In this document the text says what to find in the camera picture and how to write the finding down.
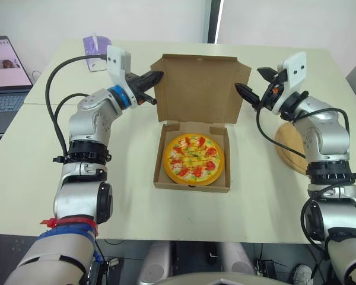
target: wooden cutting board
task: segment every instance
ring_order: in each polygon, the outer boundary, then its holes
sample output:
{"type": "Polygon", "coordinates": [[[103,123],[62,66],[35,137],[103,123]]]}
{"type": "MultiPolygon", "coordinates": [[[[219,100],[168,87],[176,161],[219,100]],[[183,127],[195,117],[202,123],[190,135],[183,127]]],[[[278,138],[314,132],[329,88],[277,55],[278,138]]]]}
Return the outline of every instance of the wooden cutting board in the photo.
{"type": "MultiPolygon", "coordinates": [[[[304,154],[302,137],[299,132],[289,122],[284,123],[277,130],[274,139],[288,147],[299,151],[304,154]]],[[[288,151],[282,147],[275,145],[275,150],[278,156],[286,163],[290,168],[296,172],[306,175],[307,162],[306,159],[288,151]]]]}

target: pizza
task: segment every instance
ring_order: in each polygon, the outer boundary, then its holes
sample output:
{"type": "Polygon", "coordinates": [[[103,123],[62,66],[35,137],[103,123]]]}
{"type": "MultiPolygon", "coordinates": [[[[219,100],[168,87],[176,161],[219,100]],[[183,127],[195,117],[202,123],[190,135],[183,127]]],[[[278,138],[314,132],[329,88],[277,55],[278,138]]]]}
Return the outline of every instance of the pizza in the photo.
{"type": "Polygon", "coordinates": [[[163,165],[167,176],[176,183],[208,185],[223,171],[224,153],[205,135],[184,134],[165,148],[163,165]]]}

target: pizza box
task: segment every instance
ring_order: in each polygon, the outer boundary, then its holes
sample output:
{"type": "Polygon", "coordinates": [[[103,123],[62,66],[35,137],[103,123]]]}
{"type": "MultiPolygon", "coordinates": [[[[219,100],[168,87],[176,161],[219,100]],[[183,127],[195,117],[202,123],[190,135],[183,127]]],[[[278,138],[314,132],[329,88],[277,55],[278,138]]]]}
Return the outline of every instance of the pizza box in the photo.
{"type": "Polygon", "coordinates": [[[223,192],[231,188],[230,143],[224,124],[235,124],[242,98],[235,83],[248,83],[251,68],[235,57],[169,55],[151,65],[163,71],[154,86],[158,121],[162,126],[153,183],[156,188],[223,192]],[[198,133],[213,139],[224,152],[224,171],[208,186],[173,182],[163,168],[163,153],[169,142],[181,134],[198,133]]]}

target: laptop keyboard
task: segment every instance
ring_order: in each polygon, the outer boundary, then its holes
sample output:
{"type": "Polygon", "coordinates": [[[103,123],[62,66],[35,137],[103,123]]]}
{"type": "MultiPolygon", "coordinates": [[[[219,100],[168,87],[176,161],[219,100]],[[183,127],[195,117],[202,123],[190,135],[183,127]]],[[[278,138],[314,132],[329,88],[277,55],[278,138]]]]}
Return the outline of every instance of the laptop keyboard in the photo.
{"type": "Polygon", "coordinates": [[[0,112],[18,111],[23,105],[26,95],[0,96],[0,112]]]}

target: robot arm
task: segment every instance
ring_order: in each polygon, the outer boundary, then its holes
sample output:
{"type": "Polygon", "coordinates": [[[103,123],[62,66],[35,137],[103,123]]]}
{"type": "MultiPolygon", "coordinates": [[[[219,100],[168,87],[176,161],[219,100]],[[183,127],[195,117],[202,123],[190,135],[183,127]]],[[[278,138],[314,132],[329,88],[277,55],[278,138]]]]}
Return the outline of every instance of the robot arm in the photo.
{"type": "Polygon", "coordinates": [[[311,181],[310,199],[301,213],[304,234],[313,244],[312,240],[325,243],[341,282],[356,284],[356,173],[351,173],[348,163],[348,118],[344,111],[309,97],[307,91],[299,93],[306,68],[304,52],[279,64],[277,71],[259,68],[269,81],[261,100],[244,84],[236,83],[236,89],[258,112],[265,107],[281,114],[302,136],[311,181]],[[345,115],[345,128],[337,111],[345,115]]]}
{"type": "Polygon", "coordinates": [[[69,121],[69,150],[54,200],[55,217],[43,221],[52,229],[41,234],[5,284],[87,284],[95,253],[97,225],[112,215],[112,187],[107,180],[107,150],[112,122],[127,108],[155,99],[144,92],[163,72],[137,76],[129,72],[131,56],[107,47],[107,70],[113,87],[85,97],[69,121]]]}

